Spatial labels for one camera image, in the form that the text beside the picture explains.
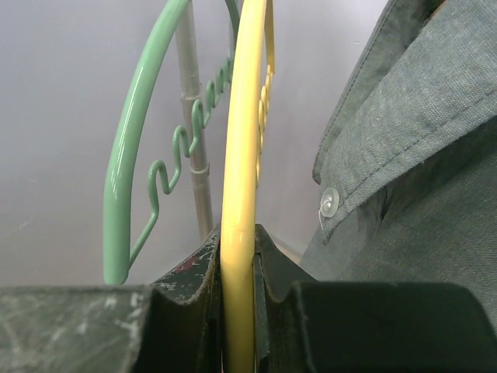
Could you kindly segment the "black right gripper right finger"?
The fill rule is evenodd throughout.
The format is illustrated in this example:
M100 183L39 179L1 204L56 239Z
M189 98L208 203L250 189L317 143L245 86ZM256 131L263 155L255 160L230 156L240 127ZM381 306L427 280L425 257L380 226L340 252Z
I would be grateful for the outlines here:
M494 372L475 296L441 283L315 280L255 228L258 372Z

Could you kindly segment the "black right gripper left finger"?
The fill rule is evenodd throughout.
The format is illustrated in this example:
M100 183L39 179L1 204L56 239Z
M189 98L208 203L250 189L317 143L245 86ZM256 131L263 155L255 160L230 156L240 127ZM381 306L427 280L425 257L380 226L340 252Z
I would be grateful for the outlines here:
M219 231L149 285L1 290L3 372L219 372Z

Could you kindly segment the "green hanger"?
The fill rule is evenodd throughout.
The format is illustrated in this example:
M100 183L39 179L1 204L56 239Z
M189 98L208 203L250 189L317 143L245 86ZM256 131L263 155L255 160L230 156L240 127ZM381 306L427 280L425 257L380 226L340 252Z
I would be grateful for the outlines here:
M158 220L158 194L170 194L174 190L182 174L182 159L189 159L189 152L195 148L189 142L186 122L179 125L172 137L174 169L169 173L162 160L152 163L148 172L151 216L137 241L132 242L131 195L144 121L162 62L171 40L176 39L176 28L187 2L166 3L145 44L123 106L103 195L103 274L107 284L121 285L127 280L131 266ZM203 114L202 130L231 82L232 63L233 58L228 57L215 79L200 87L201 103L197 103L194 110Z

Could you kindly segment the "white clothes rack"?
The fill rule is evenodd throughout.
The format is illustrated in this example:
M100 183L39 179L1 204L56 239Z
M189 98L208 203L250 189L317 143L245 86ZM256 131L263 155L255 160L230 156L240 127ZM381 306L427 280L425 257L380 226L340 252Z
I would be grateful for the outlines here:
M194 110L195 105L201 103L201 95L191 1L187 2L176 28L176 46L180 67L183 117L186 122L189 142L195 145L195 148L189 152L189 161L199 235L200 239L204 240L213 228L213 213L210 195L210 165L207 161L205 140L201 128L203 114L201 111Z

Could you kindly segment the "grey shirt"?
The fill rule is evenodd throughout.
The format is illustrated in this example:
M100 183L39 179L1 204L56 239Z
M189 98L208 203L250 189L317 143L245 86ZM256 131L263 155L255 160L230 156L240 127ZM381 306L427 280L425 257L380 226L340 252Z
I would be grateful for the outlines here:
M312 277L459 284L495 321L496 3L389 1L312 176Z

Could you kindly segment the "yellow hanger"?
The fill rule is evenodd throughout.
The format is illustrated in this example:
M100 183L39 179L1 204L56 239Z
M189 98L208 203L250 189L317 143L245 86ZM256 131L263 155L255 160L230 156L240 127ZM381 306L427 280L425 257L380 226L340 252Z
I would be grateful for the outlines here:
M274 47L273 3L246 1L235 48L221 217L226 372L255 371L255 199L275 73Z

